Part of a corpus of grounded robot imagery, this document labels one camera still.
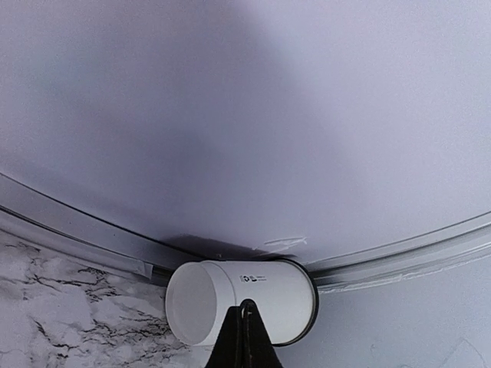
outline gray surface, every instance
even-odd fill
[[[489,12],[6,0],[0,172],[161,241],[306,237],[305,262],[433,231],[491,208]]]
[[[310,334],[278,350],[285,368],[485,368],[491,258],[396,284],[321,296]]]

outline white cup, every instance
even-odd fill
[[[213,345],[229,307],[245,299],[257,304],[277,346],[302,338],[317,317],[317,288],[293,261],[203,261],[174,272],[166,292],[167,321],[183,343]]]

